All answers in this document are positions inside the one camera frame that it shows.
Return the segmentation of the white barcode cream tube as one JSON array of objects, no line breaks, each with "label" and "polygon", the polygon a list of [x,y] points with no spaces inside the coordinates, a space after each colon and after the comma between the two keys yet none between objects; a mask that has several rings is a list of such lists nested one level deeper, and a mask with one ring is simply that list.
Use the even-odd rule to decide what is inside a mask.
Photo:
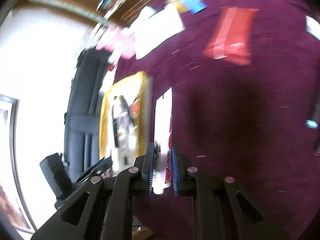
[{"label": "white barcode cream tube", "polygon": [[172,88],[156,100],[155,108],[155,164],[152,189],[154,194],[163,194],[171,185],[171,136]]}]

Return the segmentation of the black marker blue cap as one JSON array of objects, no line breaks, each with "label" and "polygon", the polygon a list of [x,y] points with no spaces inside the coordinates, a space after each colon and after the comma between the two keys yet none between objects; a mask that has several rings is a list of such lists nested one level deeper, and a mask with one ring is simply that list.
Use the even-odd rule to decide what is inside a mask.
[{"label": "black marker blue cap", "polygon": [[306,120],[305,124],[308,128],[311,128],[311,129],[317,129],[318,127],[318,123],[314,120]]}]

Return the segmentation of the black electrical tape roll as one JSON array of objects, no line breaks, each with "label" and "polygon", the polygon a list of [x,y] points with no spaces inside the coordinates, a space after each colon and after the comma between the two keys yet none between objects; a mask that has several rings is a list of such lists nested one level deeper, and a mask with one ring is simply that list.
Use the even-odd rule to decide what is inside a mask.
[{"label": "black electrical tape roll", "polygon": [[135,98],[130,106],[130,115],[133,120],[137,120],[140,114],[140,98]]}]

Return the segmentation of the yellow rimmed white tray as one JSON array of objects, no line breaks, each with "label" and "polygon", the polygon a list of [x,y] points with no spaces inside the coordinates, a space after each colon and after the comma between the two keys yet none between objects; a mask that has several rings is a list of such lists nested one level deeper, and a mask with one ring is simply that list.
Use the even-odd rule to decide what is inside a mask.
[{"label": "yellow rimmed white tray", "polygon": [[[112,157],[107,177],[115,177],[144,155],[150,139],[152,78],[137,72],[116,82],[103,96],[99,123],[99,158]],[[140,98],[137,120],[130,106]]]}]

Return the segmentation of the pink crochet covered bottle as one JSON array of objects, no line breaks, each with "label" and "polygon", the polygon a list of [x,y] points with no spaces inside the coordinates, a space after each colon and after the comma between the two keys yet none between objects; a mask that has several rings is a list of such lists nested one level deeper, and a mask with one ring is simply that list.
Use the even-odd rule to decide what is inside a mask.
[{"label": "pink crochet covered bottle", "polygon": [[121,52],[121,58],[131,59],[135,53],[135,37],[129,28],[121,28],[116,25],[109,26],[96,45],[96,50],[114,50]]}]

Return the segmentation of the red foil packet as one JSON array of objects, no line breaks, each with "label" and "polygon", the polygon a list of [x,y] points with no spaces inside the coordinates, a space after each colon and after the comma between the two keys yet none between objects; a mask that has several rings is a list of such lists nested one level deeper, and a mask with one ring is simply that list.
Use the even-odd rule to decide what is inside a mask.
[{"label": "red foil packet", "polygon": [[225,60],[240,66],[251,63],[249,35],[255,8],[225,6],[203,54],[215,60]]}]

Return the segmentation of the white folded cloth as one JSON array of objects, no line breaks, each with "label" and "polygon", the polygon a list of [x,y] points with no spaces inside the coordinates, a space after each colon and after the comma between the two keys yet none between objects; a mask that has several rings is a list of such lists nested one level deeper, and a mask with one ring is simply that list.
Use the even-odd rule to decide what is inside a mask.
[{"label": "white folded cloth", "polygon": [[140,60],[185,27],[176,6],[170,3],[159,12],[144,7],[130,29],[135,38],[136,59]]}]

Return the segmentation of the white power adapter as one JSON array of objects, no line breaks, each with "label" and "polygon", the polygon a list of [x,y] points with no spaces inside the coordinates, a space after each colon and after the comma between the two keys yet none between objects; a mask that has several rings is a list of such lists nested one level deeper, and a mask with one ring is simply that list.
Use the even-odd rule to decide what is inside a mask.
[{"label": "white power adapter", "polygon": [[313,18],[305,16],[306,19],[306,31],[312,36],[320,40],[320,24]]}]

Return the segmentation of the framed wall picture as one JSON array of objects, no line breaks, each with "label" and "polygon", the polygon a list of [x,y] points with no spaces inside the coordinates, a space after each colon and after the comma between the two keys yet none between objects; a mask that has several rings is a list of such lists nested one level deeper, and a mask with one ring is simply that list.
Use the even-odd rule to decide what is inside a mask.
[{"label": "framed wall picture", "polygon": [[1,208],[9,222],[30,238],[37,227],[22,193],[16,161],[16,119],[19,100],[1,95]]}]

